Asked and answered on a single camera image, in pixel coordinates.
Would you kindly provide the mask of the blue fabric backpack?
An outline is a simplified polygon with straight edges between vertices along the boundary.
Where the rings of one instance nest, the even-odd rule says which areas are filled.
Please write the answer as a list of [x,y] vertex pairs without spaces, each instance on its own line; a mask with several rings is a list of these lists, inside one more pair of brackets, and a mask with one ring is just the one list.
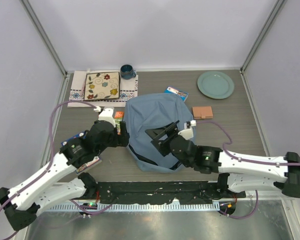
[[153,93],[131,98],[123,120],[129,133],[127,149],[140,170],[166,174],[183,169],[172,155],[170,142],[193,115],[179,96]]

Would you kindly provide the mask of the blue paperback book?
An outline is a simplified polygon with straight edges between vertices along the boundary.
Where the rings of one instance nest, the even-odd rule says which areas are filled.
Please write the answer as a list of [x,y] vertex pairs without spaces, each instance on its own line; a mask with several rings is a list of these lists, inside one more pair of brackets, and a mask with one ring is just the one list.
[[164,93],[166,94],[174,94],[174,95],[178,95],[183,102],[185,102],[189,96],[189,94],[185,91],[179,90],[175,87],[172,86],[168,86],[165,90]]

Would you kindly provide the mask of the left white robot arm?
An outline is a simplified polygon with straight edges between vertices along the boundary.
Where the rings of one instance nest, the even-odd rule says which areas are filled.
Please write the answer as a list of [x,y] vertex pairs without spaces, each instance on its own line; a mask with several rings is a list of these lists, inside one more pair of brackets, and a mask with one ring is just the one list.
[[46,209],[76,198],[92,199],[96,180],[87,172],[58,187],[53,184],[92,161],[108,147],[126,147],[130,135],[124,121],[119,128],[105,120],[97,120],[82,136],[70,138],[52,160],[24,182],[10,189],[0,188],[0,204],[13,230],[29,226]]

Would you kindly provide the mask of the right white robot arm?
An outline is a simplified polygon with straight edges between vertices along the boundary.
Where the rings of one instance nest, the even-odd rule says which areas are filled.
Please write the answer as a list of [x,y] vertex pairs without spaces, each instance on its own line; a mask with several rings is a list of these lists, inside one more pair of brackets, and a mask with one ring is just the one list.
[[300,156],[287,152],[284,156],[241,154],[223,147],[196,145],[196,120],[187,121],[184,129],[172,122],[160,128],[145,130],[152,145],[163,156],[172,154],[185,167],[202,174],[218,174],[216,193],[223,198],[245,191],[280,191],[284,196],[300,199]]

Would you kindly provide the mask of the orange treehouse book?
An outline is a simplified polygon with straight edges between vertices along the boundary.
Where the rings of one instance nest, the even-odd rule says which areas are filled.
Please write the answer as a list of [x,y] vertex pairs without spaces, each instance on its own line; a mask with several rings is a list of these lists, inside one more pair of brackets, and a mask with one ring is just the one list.
[[117,129],[117,134],[120,135],[121,134],[121,126],[120,123],[124,118],[124,112],[123,111],[116,111],[114,114],[114,121],[116,124],[116,129]]

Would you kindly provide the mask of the blue cartoon book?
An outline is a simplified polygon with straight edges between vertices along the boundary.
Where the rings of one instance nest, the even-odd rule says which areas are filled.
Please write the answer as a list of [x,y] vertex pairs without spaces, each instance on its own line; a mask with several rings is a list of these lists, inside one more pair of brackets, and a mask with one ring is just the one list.
[[[61,146],[65,146],[70,140],[72,139],[75,139],[75,138],[79,138],[79,137],[83,137],[85,138],[86,137],[86,134],[87,134],[88,130],[85,130],[85,131],[81,131],[75,135],[73,135],[72,137],[62,141],[60,144]],[[98,156],[95,156],[91,161],[87,162],[87,163],[84,163],[82,166],[80,166],[79,168],[77,168],[75,170],[75,173],[77,175],[81,174],[81,173],[84,173],[86,172],[88,169],[92,168],[93,166],[101,163],[102,160],[100,159],[100,157]]]

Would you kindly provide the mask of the white patterned cloth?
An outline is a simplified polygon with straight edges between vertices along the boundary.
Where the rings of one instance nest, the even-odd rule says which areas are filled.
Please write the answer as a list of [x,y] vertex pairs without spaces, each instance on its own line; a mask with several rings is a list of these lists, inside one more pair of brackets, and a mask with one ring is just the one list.
[[[110,71],[75,71],[72,79],[72,84],[70,88],[69,100],[76,100],[76,102],[70,102],[67,104],[68,107],[86,107],[86,104],[82,102],[84,100],[85,92],[85,81],[86,75],[90,73],[104,73],[104,72],[118,72],[115,70]],[[138,96],[138,76],[135,78],[126,80],[120,76],[120,92],[118,99],[107,99],[107,100],[95,100],[86,101],[94,106],[100,107],[125,107],[126,102],[134,97]]]

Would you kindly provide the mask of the floral square tile plate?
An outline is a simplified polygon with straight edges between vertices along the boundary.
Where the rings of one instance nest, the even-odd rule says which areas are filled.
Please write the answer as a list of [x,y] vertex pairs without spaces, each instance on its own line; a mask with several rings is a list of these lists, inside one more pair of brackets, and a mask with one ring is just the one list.
[[119,72],[88,73],[85,78],[84,100],[116,100],[120,96]]

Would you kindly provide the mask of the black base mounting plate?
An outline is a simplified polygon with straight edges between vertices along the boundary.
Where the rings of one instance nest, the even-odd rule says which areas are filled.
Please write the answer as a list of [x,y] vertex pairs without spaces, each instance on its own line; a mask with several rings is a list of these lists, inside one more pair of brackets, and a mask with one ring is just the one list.
[[82,199],[122,205],[169,205],[177,199],[182,205],[194,205],[234,197],[243,199],[246,193],[234,193],[209,181],[132,181],[98,182],[96,188]]

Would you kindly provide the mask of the dark blue ceramic mug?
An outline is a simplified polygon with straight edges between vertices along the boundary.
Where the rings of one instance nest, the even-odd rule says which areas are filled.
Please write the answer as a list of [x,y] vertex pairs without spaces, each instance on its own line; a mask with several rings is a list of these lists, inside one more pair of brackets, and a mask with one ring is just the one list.
[[131,65],[125,64],[120,68],[120,76],[125,80],[130,80],[135,78],[137,74]]

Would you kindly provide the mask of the teal round plate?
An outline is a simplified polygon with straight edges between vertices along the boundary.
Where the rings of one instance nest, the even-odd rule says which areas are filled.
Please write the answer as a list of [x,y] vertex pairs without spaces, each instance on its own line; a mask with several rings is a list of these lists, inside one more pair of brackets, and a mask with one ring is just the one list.
[[198,77],[197,87],[203,95],[211,99],[223,100],[233,94],[235,84],[227,74],[212,70]]

